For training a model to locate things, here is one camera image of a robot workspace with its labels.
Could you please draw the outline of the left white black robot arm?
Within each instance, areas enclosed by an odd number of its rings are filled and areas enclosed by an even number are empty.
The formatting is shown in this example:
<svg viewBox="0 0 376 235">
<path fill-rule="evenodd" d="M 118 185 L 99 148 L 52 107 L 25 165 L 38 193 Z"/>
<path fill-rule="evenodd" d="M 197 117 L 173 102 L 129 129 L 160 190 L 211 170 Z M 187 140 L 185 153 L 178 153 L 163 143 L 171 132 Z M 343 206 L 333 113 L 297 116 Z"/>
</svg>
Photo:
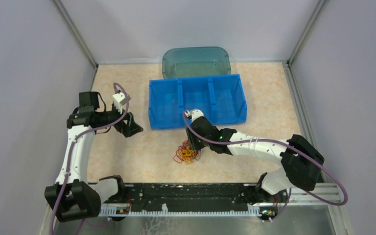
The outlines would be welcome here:
<svg viewBox="0 0 376 235">
<path fill-rule="evenodd" d="M 119 90 L 113 94 L 111 110 L 98 111 L 99 92 L 81 92 L 79 106 L 67 119 L 68 143 L 60 173 L 52 186 L 45 188 L 45 199 L 59 222 L 97 217 L 101 205 L 112 199 L 126 199 L 127 189 L 119 175 L 88 181 L 90 150 L 99 130 L 114 127 L 128 138 L 143 131 L 128 111 L 130 96 Z"/>
</svg>

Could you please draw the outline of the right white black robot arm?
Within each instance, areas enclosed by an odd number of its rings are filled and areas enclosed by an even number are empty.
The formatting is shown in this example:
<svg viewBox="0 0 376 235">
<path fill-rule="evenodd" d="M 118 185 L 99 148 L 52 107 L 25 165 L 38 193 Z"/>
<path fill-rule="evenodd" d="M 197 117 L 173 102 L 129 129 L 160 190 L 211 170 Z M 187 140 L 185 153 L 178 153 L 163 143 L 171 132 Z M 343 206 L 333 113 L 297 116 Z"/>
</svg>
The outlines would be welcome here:
<svg viewBox="0 0 376 235">
<path fill-rule="evenodd" d="M 256 195 L 260 201 L 268 202 L 287 188 L 315 189 L 324 157 L 303 136 L 294 134 L 288 140 L 253 137 L 235 129 L 218 129 L 204 116 L 188 116 L 184 122 L 195 150 L 207 147 L 217 154 L 252 156 L 279 165 L 259 178 Z"/>
</svg>

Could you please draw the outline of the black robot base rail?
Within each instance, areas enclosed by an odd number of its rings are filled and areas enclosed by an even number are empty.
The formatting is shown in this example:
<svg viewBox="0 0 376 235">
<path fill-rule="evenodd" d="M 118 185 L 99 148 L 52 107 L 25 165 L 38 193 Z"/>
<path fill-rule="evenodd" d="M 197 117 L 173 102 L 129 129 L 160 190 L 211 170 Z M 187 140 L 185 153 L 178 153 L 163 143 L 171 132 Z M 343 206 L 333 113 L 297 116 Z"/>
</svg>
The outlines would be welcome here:
<svg viewBox="0 0 376 235">
<path fill-rule="evenodd" d="M 101 207 L 100 217 L 256 217 L 278 215 L 288 192 L 271 195 L 255 183 L 128 183 Z"/>
</svg>

